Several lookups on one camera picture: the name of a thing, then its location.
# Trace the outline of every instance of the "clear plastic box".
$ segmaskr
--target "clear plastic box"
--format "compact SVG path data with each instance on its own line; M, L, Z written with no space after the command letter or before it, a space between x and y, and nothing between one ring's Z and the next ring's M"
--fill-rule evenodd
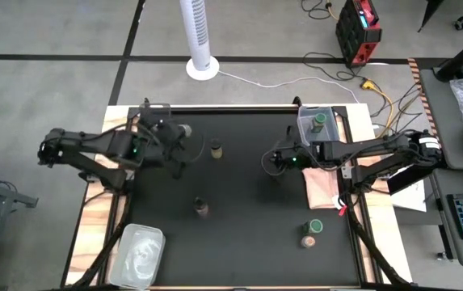
M125 226L109 282L125 288L148 289L156 278L164 246L165 236L159 229Z
M326 117L326 121L322 123L322 129L316 132L314 119L317 115ZM335 122L335 114L330 107L308 108L306 106L299 107L297 112L297 127L301 135L301 142L310 146L312 141L338 141L339 130Z

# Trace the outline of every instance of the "small bottle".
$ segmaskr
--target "small bottle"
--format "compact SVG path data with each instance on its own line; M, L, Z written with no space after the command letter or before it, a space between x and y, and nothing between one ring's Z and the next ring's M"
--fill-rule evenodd
M322 128L325 127L326 115L318 113L312 119L312 133L320 133Z
M318 234L322 232L322 222L318 219L312 219L303 225L305 234Z
M199 217L206 218L208 216L209 207L208 203L202 198L196 197L193 200L193 209L199 214Z
M222 143L217 138L212 138L210 141L213 158L222 158Z
M301 239L301 246L304 248L310 248L315 246L315 238L307 235Z

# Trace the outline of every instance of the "gray floor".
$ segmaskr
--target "gray floor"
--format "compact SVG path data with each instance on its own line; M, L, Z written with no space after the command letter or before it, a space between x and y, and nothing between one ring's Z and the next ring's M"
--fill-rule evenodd
M463 15L461 2L446 1L417 34L424 0L373 1L384 28L374 57L452 57L463 47L463 32L450 23ZM337 13L342 1L332 2ZM0 53L121 54L136 4L137 0L0 1ZM207 0L207 7L214 55L340 54L334 21L308 19L297 0ZM148 0L133 54L186 55L181 23L177 0ZM307 103L354 102L347 91L317 80L264 89L224 75L194 82L183 67L130 63L118 104L138 104L145 97L185 104L287 103L295 95ZM0 243L0 285L10 286L10 291L59 285L86 185L72 168L37 166L36 150L54 127L100 130L117 68L117 62L0 61L0 179L40 198L36 209L12 214ZM341 65L323 68L343 70ZM306 76L328 79L303 65L222 63L221 70L263 85ZM413 82L407 65L368 65L361 74L374 79L392 99L401 97ZM362 91L359 80L341 85L354 91L371 112L381 106L381 97ZM410 111L423 112L423 107L417 101ZM388 114L386 109L373 121L383 124ZM425 116L410 125L427 126ZM436 229L403 226L402 237L416 282L463 288L457 279L463 267L433 259L442 251Z

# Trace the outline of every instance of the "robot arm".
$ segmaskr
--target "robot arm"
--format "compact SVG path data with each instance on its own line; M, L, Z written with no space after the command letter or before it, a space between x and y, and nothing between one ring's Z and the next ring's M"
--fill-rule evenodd
M137 131L133 132L133 117L138 114ZM138 112L128 116L125 124L100 134L52 129L41 142L39 164L48 167L71 165L81 171L82 179L94 176L105 188L120 191L127 177L125 170L166 167L174 178L179 178L185 162L178 156L184 150L184 138L191 134L189 125L178 124L172 119L169 105L154 106L145 100ZM82 153L102 154L119 163L120 168L109 169Z
M392 154L371 166L347 166L353 158ZM349 192L368 192L381 176L416 165L434 167L442 159L439 142L428 131L414 130L392 136L343 143L341 141L314 141L305 147L293 141L273 150L271 162L279 171L289 168L319 167L325 171L341 171L350 183Z

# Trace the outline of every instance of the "wooden board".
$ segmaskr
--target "wooden board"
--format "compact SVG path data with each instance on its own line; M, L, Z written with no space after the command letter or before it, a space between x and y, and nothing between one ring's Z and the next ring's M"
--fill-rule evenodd
M369 117L369 111L366 104L312 104L318 106L346 106L349 124L351 128L351 135L353 141L363 141L373 139L375 137L373 133L373 126ZM287 107L286 104L270 104L270 105L191 105L183 106L190 108L199 107ZM110 106L107 107L106 114L104 117L102 130L107 130L118 124L123 124L126 121L126 116L129 106ZM343 126L341 120L338 120L339 128L341 130L342 138L345 138ZM102 163L107 167L117 167L117 165L111 161L108 161L105 157L97 155L95 157L97 162ZM363 165L369 165L371 163L380 160L378 157L372 158L359 158L359 163ZM387 191L387 183L377 181L374 188ZM102 187L99 183L91 184L87 189L86 198L92 197L102 191ZM366 201L368 204L369 219L371 222L373 236L375 243L380 249L381 253L388 260L388 262L395 268L398 274L411 282L410 271L407 263L405 250L403 248L402 238L400 236L400 230L398 228L396 216L394 214L393 205L389 195L380 194L377 192L366 193ZM82 216L80 220L80 226L78 227L77 238L74 242L74 251L69 264L69 271L66 277L66 284L73 284L78 280L86 269L91 265L97 254L103 247L103 240L107 229L107 221L109 217L109 209L111 207L112 195L105 194L96 200L91 201L88 205L83 208ZM124 205L124 197L120 198L119 203L119 215L122 213L122 207ZM362 222L362 217L359 213L359 207L356 206L357 217ZM368 275L368 281L374 282L373 269L371 264L371 256L368 253L367 248L361 243L362 256L364 260L364 267ZM112 257L116 253L116 247L112 252ZM112 257L109 259L109 268L111 269ZM384 276L384 282L389 283L387 278ZM250 287L251 289L261 289L261 287ZM230 287L212 287L212 289L230 289Z

